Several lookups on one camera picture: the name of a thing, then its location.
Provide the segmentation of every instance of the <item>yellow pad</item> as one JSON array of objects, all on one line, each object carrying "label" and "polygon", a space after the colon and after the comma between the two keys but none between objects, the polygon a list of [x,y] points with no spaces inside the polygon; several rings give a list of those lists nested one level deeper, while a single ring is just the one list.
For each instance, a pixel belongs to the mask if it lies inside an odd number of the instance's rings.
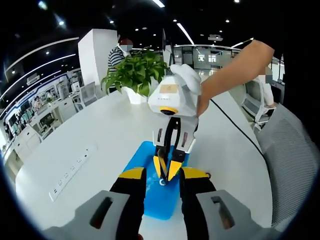
[{"label": "yellow pad", "polygon": [[169,106],[161,106],[161,107],[160,107],[160,111],[161,111],[161,110],[171,111],[171,112],[173,112],[173,113],[175,113],[175,114],[178,113],[178,110],[177,110],[177,109],[172,108],[172,107],[169,107]]},{"label": "yellow pad", "polygon": [[133,169],[124,171],[119,175],[119,178],[122,179],[141,179],[142,171],[144,167],[135,167]]},{"label": "yellow pad", "polygon": [[174,178],[174,176],[177,174],[179,169],[181,168],[183,162],[177,162],[171,160],[170,162],[170,168],[169,168],[169,178],[168,180],[171,181],[171,179]]},{"label": "yellow pad", "polygon": [[205,172],[200,171],[197,168],[184,166],[182,167],[182,170],[184,172],[185,179],[208,178],[208,175]]},{"label": "yellow pad", "polygon": [[159,157],[153,156],[153,164],[155,167],[156,174],[158,175],[158,178],[161,178],[161,170],[160,170],[160,160]]}]

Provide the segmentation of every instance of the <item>blue cutting board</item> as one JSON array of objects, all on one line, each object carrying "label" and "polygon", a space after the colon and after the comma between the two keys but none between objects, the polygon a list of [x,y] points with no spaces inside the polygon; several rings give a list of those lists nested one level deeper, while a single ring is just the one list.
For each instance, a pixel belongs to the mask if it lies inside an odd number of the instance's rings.
[{"label": "blue cutting board", "polygon": [[[172,157],[172,150],[173,146],[171,146],[169,159]],[[123,171],[135,167],[146,168],[144,214],[156,219],[168,220],[173,215],[180,197],[179,175],[176,175],[167,185],[161,186],[154,166],[155,151],[156,147],[151,141],[144,141]],[[187,165],[188,159],[189,154],[186,154],[183,166]]]}]

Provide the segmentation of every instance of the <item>white table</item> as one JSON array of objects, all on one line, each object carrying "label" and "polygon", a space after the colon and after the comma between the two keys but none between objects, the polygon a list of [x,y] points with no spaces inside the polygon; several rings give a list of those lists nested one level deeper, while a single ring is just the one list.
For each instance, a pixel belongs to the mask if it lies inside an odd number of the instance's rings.
[{"label": "white table", "polygon": [[[258,144],[230,94],[214,100]],[[143,141],[152,141],[156,120],[147,104],[131,105],[125,93],[113,92],[89,105],[49,135],[19,171],[15,183],[22,206],[40,229],[65,225],[77,207],[110,189]],[[265,161],[255,147],[212,103],[200,117],[196,138],[189,166],[210,172],[218,190],[227,190],[250,208],[258,224],[269,227],[271,185]],[[96,143],[97,151],[52,202],[49,190],[90,143]],[[164,231],[167,239],[187,239],[180,199],[168,221],[143,217],[144,239],[162,240]]]}]

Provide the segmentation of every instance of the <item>window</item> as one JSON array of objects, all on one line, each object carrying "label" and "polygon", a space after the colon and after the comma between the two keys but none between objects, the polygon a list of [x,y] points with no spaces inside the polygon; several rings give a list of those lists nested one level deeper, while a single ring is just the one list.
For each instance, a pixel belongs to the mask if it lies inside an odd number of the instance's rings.
[{"label": "window", "polygon": [[208,61],[209,61],[209,63],[216,63],[217,62],[217,56],[215,54],[209,54]]},{"label": "window", "polygon": [[198,61],[199,61],[199,62],[204,62],[204,61],[205,61],[205,55],[199,54],[199,55],[198,55]]}]

